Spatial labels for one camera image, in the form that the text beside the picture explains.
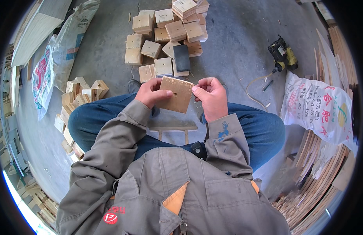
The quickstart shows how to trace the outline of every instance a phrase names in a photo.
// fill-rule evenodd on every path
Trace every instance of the jacket sleeve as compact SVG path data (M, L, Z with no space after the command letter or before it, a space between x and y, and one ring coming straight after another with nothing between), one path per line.
M60 234L94 233L112 195L115 179L133 162L137 142L146 135L151 110L133 100L98 133L82 161L71 166L70 189L60 202L56 227Z
M231 177L253 180L250 150L236 114L208 123L206 161Z

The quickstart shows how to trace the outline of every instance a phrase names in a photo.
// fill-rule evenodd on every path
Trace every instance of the power tool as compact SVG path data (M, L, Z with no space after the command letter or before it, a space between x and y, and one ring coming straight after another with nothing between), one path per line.
M290 45L286 44L281 35L278 36L278 40L268 46L270 54L274 57L275 68L273 73L281 72L286 66L291 71L297 69L297 58Z

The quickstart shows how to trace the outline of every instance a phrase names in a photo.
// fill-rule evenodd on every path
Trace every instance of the stack of wooden blocks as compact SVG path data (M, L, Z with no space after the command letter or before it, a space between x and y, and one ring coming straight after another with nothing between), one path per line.
M125 64L142 65L143 56L154 59L154 64L139 67L141 83L155 77L188 76L189 58L203 53L201 42L208 39L205 17L209 3L206 0L172 0L171 6L160 11L140 11L132 19L136 34L127 37ZM154 41L150 39L153 29Z
M74 142L68 129L69 116L78 106L103 99L108 92L109 87L103 80L97 80L90 87L83 77L76 77L73 81L68 81L66 93L62 95L62 110L56 115L55 127L60 133L63 133L65 139L62 147L67 154L71 155L71 159L76 162L82 159L85 152Z

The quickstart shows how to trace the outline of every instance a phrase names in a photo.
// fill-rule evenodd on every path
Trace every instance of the hand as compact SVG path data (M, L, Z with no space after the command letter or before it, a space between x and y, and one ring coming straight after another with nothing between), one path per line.
M135 100L141 101L148 108L152 109L157 101L169 99L174 94L170 90L160 90L162 78L152 78L141 85Z
M228 115L226 90L216 78L203 78L192 87L195 101L202 101L207 122Z

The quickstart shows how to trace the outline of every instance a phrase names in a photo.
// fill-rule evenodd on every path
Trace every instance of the zipper pull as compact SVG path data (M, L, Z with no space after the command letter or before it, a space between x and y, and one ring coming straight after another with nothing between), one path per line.
M180 224L180 235L186 235L187 234L187 224L181 223Z

